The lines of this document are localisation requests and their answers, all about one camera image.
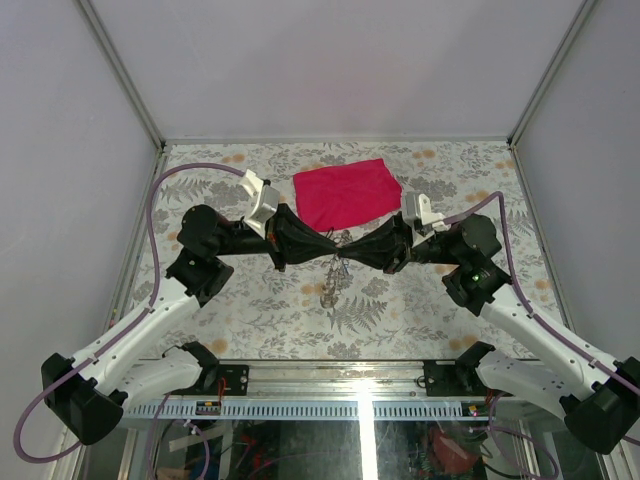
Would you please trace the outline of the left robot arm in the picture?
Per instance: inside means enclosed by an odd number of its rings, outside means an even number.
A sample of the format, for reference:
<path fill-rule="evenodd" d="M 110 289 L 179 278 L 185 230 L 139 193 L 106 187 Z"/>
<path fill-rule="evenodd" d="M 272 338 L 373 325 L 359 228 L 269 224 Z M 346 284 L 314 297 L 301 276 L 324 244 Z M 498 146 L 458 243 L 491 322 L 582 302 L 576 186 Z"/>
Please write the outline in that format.
<path fill-rule="evenodd" d="M 217 389 L 219 361 L 197 341 L 170 349 L 160 360 L 138 365 L 141 355 L 175 324 L 212 300 L 234 270 L 224 255 L 267 254 L 278 270 L 337 252 L 336 244 L 279 204 L 260 235 L 207 205 L 183 216 L 182 249 L 149 298 L 102 337 L 65 358 L 41 366 L 46 406 L 83 445 L 105 438 L 124 413 L 173 392 L 208 394 Z"/>

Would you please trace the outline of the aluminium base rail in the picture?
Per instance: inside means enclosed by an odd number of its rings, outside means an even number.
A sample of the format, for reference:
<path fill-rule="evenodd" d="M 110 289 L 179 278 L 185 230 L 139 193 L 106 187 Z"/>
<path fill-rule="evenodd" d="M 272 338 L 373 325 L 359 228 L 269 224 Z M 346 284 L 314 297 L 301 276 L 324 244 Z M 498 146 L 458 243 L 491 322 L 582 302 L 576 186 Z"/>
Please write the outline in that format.
<path fill-rule="evenodd" d="M 564 397 L 579 400 L 606 378 L 571 360 L 552 372 L 542 363 L 493 351 L 478 366 L 461 361 L 223 362 L 206 390 L 165 394 L 126 408 L 125 419 L 445 420 L 483 421 L 491 390 L 513 395 L 517 414 L 542 410 L 563 418 Z"/>

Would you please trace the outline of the pink cloth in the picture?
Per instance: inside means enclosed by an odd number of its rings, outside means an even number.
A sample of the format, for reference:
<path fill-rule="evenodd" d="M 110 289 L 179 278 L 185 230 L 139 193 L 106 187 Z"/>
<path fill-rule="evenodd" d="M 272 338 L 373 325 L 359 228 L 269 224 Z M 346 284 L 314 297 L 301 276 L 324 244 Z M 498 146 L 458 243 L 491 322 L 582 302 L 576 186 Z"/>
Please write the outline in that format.
<path fill-rule="evenodd" d="M 402 187 L 383 159 L 293 176 L 297 214 L 318 232 L 364 225 L 401 206 Z"/>

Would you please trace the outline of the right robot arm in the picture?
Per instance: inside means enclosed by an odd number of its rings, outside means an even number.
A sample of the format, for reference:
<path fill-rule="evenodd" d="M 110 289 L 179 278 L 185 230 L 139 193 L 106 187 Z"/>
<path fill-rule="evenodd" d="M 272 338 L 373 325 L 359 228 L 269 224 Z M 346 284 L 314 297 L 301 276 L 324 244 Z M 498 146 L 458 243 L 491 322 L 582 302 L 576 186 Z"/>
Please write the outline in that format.
<path fill-rule="evenodd" d="M 474 360 L 456 369 L 458 387 L 472 395 L 487 387 L 526 400 L 560 418 L 587 448 L 611 453 L 639 420 L 638 359 L 619 360 L 537 312 L 514 271 L 493 261 L 506 248 L 483 215 L 438 225 L 428 235 L 395 215 L 340 254 L 387 274 L 408 263 L 452 265 L 442 283 L 453 302 L 504 330 L 540 362 L 518 366 L 492 347 L 474 347 Z"/>

